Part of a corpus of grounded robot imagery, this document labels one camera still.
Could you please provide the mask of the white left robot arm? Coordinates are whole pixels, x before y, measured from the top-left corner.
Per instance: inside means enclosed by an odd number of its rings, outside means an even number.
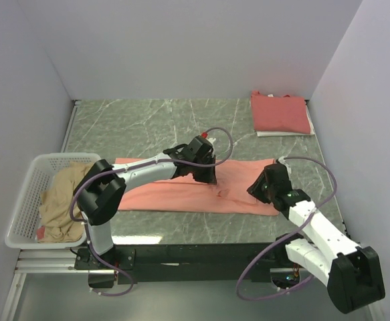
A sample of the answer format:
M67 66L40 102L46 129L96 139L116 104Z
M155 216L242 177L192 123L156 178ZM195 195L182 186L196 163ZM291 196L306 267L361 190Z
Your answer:
M106 160L94 163L74 191L75 204L82 212L93 248L92 263L105 269L114 261L110 220L117 213L124 194L149 183L187 175L200 183L217 182L213 144L204 136L196 136L188 144L127 165L111 165Z

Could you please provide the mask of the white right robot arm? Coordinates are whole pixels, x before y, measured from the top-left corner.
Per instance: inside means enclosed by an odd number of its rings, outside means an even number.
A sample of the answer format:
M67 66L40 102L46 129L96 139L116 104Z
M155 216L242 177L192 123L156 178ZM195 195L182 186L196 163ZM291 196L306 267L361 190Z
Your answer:
M306 269L326 286L332 303L343 314L385 297L378 253L348 238L320 212L320 205L303 190L294 189L284 164L265 166L248 193L273 205L297 228L257 254L244 274L275 249L277 264L288 267L295 263Z

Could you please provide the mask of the salmon pink t-shirt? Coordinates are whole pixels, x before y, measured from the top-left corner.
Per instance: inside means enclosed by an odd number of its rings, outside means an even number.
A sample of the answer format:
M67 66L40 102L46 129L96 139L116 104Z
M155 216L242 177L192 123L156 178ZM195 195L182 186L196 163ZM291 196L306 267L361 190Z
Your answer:
M272 163L272 159L227 160L216 167L215 185L198 183L192 175L149 183L125 193L118 209L277 216L272 205L247 192L264 167Z

